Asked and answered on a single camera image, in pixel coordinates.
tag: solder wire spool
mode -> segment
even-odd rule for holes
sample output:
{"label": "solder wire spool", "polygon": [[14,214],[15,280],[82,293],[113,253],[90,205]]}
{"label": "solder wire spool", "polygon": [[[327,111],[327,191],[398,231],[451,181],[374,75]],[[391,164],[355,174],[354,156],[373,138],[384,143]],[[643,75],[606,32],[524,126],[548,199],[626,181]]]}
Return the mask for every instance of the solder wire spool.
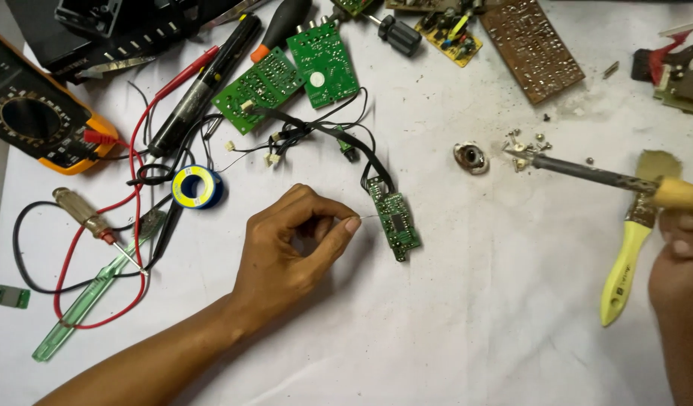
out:
{"label": "solder wire spool", "polygon": [[[204,183],[204,191],[197,194],[197,185]],[[171,182],[171,195],[176,203],[187,209],[213,208],[224,196],[221,177],[201,165],[180,169]]]}

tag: yellow brush handle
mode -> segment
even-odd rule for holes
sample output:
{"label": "yellow brush handle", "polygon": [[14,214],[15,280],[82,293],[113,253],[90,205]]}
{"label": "yellow brush handle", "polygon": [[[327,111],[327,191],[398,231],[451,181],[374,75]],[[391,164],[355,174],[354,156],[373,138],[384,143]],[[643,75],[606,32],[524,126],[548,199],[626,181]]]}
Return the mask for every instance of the yellow brush handle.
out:
{"label": "yellow brush handle", "polygon": [[632,289],[632,277],[637,265],[637,256],[640,254],[642,242],[648,237],[650,231],[652,228],[634,221],[624,222],[622,249],[602,290],[600,319],[603,326],[610,325],[622,313],[622,309],[627,303],[629,291]]}
{"label": "yellow brush handle", "polygon": [[693,212],[693,184],[677,178],[664,178],[652,201],[661,208]]}

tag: label on solder spool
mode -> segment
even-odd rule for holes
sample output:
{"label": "label on solder spool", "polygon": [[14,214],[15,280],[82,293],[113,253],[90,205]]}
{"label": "label on solder spool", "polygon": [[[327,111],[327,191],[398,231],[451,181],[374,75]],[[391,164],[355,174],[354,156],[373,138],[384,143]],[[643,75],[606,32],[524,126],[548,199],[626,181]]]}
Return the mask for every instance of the label on solder spool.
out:
{"label": "label on solder spool", "polygon": [[311,82],[311,85],[315,88],[321,88],[324,86],[324,74],[321,72],[314,72],[309,76],[309,82]]}
{"label": "label on solder spool", "polygon": [[[204,191],[197,195],[199,181]],[[171,182],[171,195],[179,205],[187,209],[208,209],[221,200],[224,183],[218,174],[201,165],[189,165],[176,173]]]}

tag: yellow circuit board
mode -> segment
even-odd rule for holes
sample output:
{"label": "yellow circuit board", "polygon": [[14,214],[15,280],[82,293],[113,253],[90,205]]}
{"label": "yellow circuit board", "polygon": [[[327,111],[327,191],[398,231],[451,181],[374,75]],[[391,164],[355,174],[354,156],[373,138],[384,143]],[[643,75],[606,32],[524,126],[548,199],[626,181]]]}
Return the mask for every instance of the yellow circuit board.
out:
{"label": "yellow circuit board", "polygon": [[455,64],[458,64],[460,67],[464,68],[467,66],[469,61],[472,60],[474,55],[477,54],[477,51],[482,46],[481,41],[479,41],[476,37],[472,36],[472,34],[467,31],[467,35],[470,36],[474,40],[474,49],[466,54],[464,54],[461,58],[457,59],[457,53],[459,52],[459,45],[451,45],[447,49],[442,49],[442,42],[447,38],[447,35],[449,34],[449,28],[442,28],[441,30],[433,27],[431,30],[425,30],[422,28],[422,22],[420,21],[419,23],[416,23],[414,26],[414,30],[416,30],[418,33],[422,34],[424,38],[427,39],[432,45],[437,47],[438,50],[440,50],[442,53],[444,53],[449,59],[454,61]]}

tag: digital multimeter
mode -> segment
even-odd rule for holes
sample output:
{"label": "digital multimeter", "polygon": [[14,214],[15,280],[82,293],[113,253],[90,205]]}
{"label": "digital multimeter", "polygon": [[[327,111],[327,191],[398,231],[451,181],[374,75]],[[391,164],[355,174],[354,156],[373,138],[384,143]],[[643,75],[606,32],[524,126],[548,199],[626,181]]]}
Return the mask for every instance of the digital multimeter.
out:
{"label": "digital multimeter", "polygon": [[85,142],[86,129],[118,138],[111,123],[0,36],[0,139],[54,171],[74,175],[113,146]]}

